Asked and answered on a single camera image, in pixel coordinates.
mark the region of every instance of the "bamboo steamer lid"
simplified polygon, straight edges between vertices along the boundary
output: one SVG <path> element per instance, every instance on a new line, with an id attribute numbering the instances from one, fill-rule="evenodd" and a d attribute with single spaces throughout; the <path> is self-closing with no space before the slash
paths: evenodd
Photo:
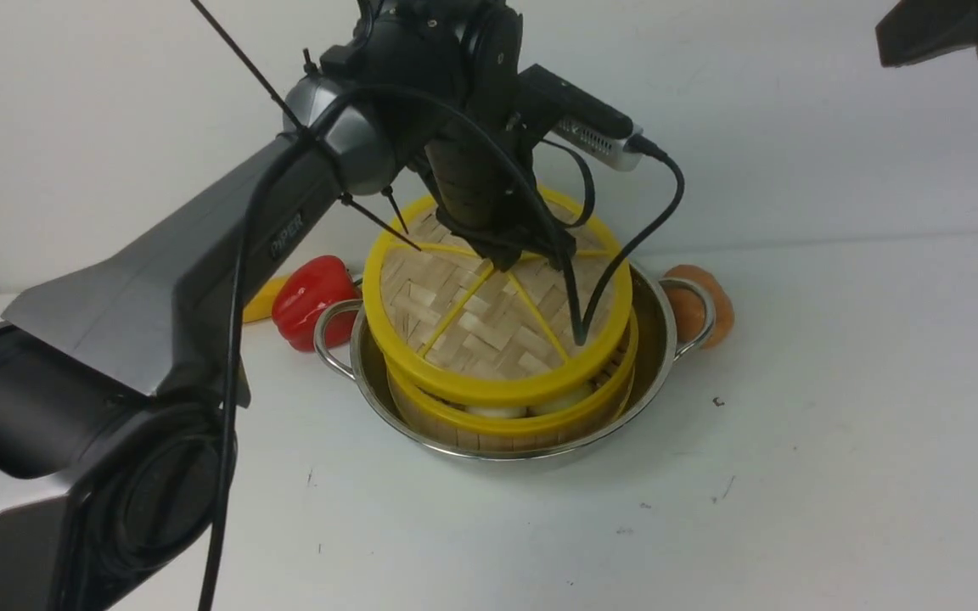
<path id="1" fill-rule="evenodd" d="M 562 221 L 581 213 L 563 194 L 542 194 Z M 632 312 L 628 266 L 602 294 L 587 343 L 576 345 L 563 276 L 546 259 L 524 254 L 512 270 L 497 272 L 439 224 L 432 198 L 414 202 L 403 217 L 422 251 L 381 233 L 365 266 L 364 310 L 388 367 L 422 390 L 459 405 L 538 405 L 594 378 L 614 355 Z M 397 219 L 392 226 L 402 231 Z M 621 247 L 595 217 L 570 232 L 586 309 Z"/>

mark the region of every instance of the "woven bamboo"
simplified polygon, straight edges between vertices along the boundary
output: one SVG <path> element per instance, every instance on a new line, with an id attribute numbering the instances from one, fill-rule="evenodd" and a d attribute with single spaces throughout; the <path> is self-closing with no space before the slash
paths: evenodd
<path id="1" fill-rule="evenodd" d="M 579 405 L 550 417 L 497 420 L 475 417 L 432 397 L 388 367 L 388 384 L 403 420 L 432 440 L 457 448 L 482 451 L 524 451 L 549 448 L 591 434 L 621 414 L 635 376 L 636 320 L 606 363 L 590 380 L 594 392 Z"/>
<path id="2" fill-rule="evenodd" d="M 570 212 L 548 202 L 562 220 Z M 486 380 L 551 372 L 583 351 L 571 335 L 562 274 L 528 255 L 509 273 L 493 271 L 461 238 L 437 221 L 435 209 L 407 220 L 424 250 L 392 248 L 381 271 L 391 325 L 408 347 L 443 370 Z M 574 229 L 574 260 L 582 308 L 612 252 L 590 229 Z M 590 336 L 603 332 L 615 298 L 612 283 L 599 301 Z"/>

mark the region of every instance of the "black cable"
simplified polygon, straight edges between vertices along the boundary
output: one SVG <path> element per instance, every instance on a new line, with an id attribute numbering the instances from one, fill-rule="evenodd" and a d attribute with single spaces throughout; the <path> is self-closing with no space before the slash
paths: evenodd
<path id="1" fill-rule="evenodd" d="M 217 465 L 217 494 L 214 499 L 213 525 L 210 527 L 210 550 L 206 553 L 206 568 L 202 576 L 202 594 L 199 597 L 199 611 L 210 611 L 213 607 L 217 589 L 217 573 L 221 569 L 222 549 L 225 546 L 225 522 L 228 519 L 228 492 L 233 483 L 233 446 L 236 442 L 237 394 L 240 382 L 240 336 L 244 330 L 244 275 L 248 266 L 248 248 L 253 217 L 274 185 L 284 173 L 298 162 L 315 144 L 315 139 L 307 134 L 299 136 L 292 146 L 282 151 L 264 171 L 244 210 L 244 220 L 240 223 L 240 244 L 236 251 L 233 266 L 233 298 L 228 313 L 228 354 L 225 362 L 225 397 L 222 403 L 221 459 Z"/>
<path id="2" fill-rule="evenodd" d="M 655 233 L 656 229 L 665 223 L 669 217 L 678 209 L 678 206 L 682 204 L 682 197 L 686 194 L 686 177 L 682 173 L 682 169 L 678 166 L 670 155 L 666 154 L 663 149 L 652 143 L 651 140 L 644 138 L 644 136 L 632 136 L 629 138 L 626 146 L 632 150 L 638 152 L 638 154 L 647 155 L 655 161 L 663 163 L 672 173 L 674 173 L 675 181 L 677 181 L 677 189 L 674 191 L 674 197 L 671 198 L 671 203 L 666 206 L 662 213 L 655 218 L 654 221 L 641 229 L 640 233 L 633 236 L 632 239 L 625 244 L 624 248 L 621 248 L 621 252 L 614 255 L 613 259 L 610 259 L 610 264 L 602 271 L 602 275 L 599 276 L 599 281 L 594 285 L 594 290 L 591 291 L 591 298 L 587 301 L 587 312 L 583 313 L 583 326 L 590 328 L 591 321 L 594 320 L 594 307 L 598 304 L 599 299 L 602 298 L 602 293 L 606 290 L 606 285 L 609 285 L 610 279 L 613 278 L 614 272 L 617 271 L 617 267 L 621 267 L 621 263 L 625 262 L 625 259 L 632 254 L 645 239 L 651 236 L 651 233 Z"/>
<path id="3" fill-rule="evenodd" d="M 555 143 L 554 140 L 542 140 L 543 144 L 548 144 L 548 146 L 554 147 L 556 149 L 563 150 L 571 157 L 571 159 L 576 162 L 576 166 L 579 167 L 579 173 L 583 177 L 583 209 L 579 213 L 578 219 L 575 219 L 571 223 L 565 224 L 563 221 L 560 226 L 566 229 L 575 229 L 576 227 L 582 227 L 587 224 L 587 221 L 591 219 L 591 214 L 594 213 L 594 176 L 591 174 L 591 167 L 587 165 L 586 161 L 578 152 L 571 150 L 570 148 L 564 146 L 564 144 Z"/>

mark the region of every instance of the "steamer basket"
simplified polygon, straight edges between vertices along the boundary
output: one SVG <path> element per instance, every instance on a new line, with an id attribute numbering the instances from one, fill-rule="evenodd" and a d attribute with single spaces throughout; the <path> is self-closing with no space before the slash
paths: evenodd
<path id="1" fill-rule="evenodd" d="M 551 448 L 601 429 L 624 410 L 632 391 L 638 341 L 636 314 L 610 362 L 590 380 L 594 392 L 574 406 L 538 417 L 485 418 L 441 401 L 388 364 L 388 385 L 403 420 L 442 444 L 476 451 L 528 451 Z"/>
<path id="2" fill-rule="evenodd" d="M 637 333 L 638 348 L 636 367 L 632 369 L 632 392 L 621 414 L 611 418 L 600 429 L 585 434 L 578 440 L 566 441 L 554 447 L 511 451 L 459 448 L 455 444 L 432 440 L 426 434 L 413 429 L 396 405 L 395 397 L 391 392 L 387 363 L 375 338 L 369 332 L 363 303 L 358 299 L 334 303 L 319 317 L 318 325 L 315 327 L 315 351 L 331 371 L 357 384 L 361 396 L 380 420 L 391 426 L 397 433 L 404 434 L 409 440 L 440 455 L 489 462 L 533 459 L 541 461 L 563 455 L 575 457 L 581 455 L 577 450 L 593 447 L 595 442 L 606 440 L 636 418 L 645 407 L 651 405 L 652 400 L 663 387 L 663 383 L 666 382 L 672 364 L 679 357 L 686 356 L 699 345 L 703 345 L 707 338 L 711 337 L 717 321 L 715 303 L 707 290 L 698 283 L 683 278 L 661 278 L 655 281 L 654 278 L 638 271 L 636 267 L 632 268 L 632 281 L 635 289 L 633 313 L 636 314 L 637 326 L 641 329 L 641 333 Z M 705 317 L 701 332 L 687 343 L 677 344 L 674 312 L 663 287 L 689 290 L 690 293 L 698 295 L 703 303 Z M 350 340 L 349 364 L 342 362 L 334 352 L 331 352 L 330 348 L 327 348 L 326 341 L 327 325 L 343 312 L 358 312 Z"/>
<path id="3" fill-rule="evenodd" d="M 563 194 L 542 193 L 560 220 L 581 214 L 582 207 Z M 628 266 L 618 268 L 606 287 L 587 343 L 576 345 L 562 274 L 538 255 L 496 272 L 435 213 L 432 198 L 403 212 L 408 236 L 422 251 L 383 233 L 365 263 L 368 328 L 395 379 L 416 390 L 407 397 L 422 406 L 422 392 L 461 406 L 538 406 L 565 397 L 608 367 L 632 313 Z M 397 219 L 392 226 L 402 231 Z M 621 247 L 594 217 L 570 232 L 583 309 Z"/>

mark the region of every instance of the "white table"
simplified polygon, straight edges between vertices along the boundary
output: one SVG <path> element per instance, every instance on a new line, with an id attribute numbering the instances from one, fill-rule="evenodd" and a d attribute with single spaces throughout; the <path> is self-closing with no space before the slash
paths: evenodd
<path id="1" fill-rule="evenodd" d="M 431 456 L 249 328 L 216 607 L 978 608 L 978 235 L 642 261 L 683 262 L 733 336 L 555 471 Z M 116 611 L 194 608 L 204 561 Z"/>

